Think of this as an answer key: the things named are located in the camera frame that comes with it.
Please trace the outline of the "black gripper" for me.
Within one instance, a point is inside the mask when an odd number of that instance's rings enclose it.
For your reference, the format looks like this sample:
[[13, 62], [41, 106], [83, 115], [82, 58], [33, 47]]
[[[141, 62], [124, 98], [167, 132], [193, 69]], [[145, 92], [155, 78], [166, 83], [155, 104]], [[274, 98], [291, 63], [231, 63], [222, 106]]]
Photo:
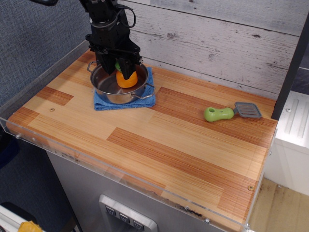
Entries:
[[109, 30], [92, 26], [92, 33], [85, 38], [107, 74], [114, 72], [117, 62], [117, 70], [128, 80], [140, 64], [140, 48], [131, 41], [130, 29], [122, 23], [114, 24]]

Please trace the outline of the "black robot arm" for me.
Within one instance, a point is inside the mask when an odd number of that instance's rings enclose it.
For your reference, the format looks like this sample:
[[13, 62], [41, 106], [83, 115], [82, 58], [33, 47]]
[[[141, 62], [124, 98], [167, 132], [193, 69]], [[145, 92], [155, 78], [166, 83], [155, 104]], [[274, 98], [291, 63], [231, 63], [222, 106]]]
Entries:
[[131, 41], [130, 29], [136, 24], [136, 15], [130, 25], [126, 10], [133, 11], [116, 0], [82, 0], [81, 5], [89, 14], [92, 33], [86, 35], [89, 48], [108, 74], [118, 63], [124, 79], [129, 79], [141, 64], [140, 48]]

